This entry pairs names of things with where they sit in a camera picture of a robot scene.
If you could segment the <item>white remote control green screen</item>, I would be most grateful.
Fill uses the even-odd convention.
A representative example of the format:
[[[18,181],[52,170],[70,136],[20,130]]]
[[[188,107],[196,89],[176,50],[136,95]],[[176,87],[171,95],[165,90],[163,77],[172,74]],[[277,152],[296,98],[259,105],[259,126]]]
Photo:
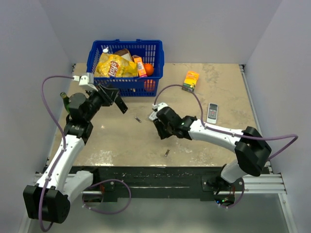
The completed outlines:
[[[157,114],[157,111],[152,111],[151,114],[148,116],[148,119],[150,121],[154,121],[155,119],[157,119],[156,114]]]

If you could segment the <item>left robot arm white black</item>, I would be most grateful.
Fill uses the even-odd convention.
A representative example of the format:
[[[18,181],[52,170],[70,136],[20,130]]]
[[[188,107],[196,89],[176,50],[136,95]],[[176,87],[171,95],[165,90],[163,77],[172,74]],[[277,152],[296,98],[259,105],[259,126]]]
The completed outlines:
[[[112,85],[105,87],[99,84],[85,93],[68,97],[62,92],[60,96],[68,112],[61,143],[42,176],[23,191],[28,217],[53,223],[65,221],[71,204],[83,190],[100,187],[100,177],[90,171],[78,171],[73,178],[68,178],[74,161],[93,130],[91,120],[101,107],[116,104],[122,113],[128,109],[119,90]]]

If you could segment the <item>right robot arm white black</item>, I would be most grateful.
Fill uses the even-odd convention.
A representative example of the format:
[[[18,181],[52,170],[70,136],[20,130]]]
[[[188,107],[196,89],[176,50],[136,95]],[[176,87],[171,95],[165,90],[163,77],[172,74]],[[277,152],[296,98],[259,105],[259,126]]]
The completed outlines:
[[[223,191],[245,175],[258,177],[271,154],[271,147],[253,127],[235,130],[213,126],[195,116],[180,117],[165,103],[153,105],[153,123],[161,139],[171,136],[198,140],[225,148],[236,155],[236,159],[222,167],[220,173],[209,180],[210,186]]]

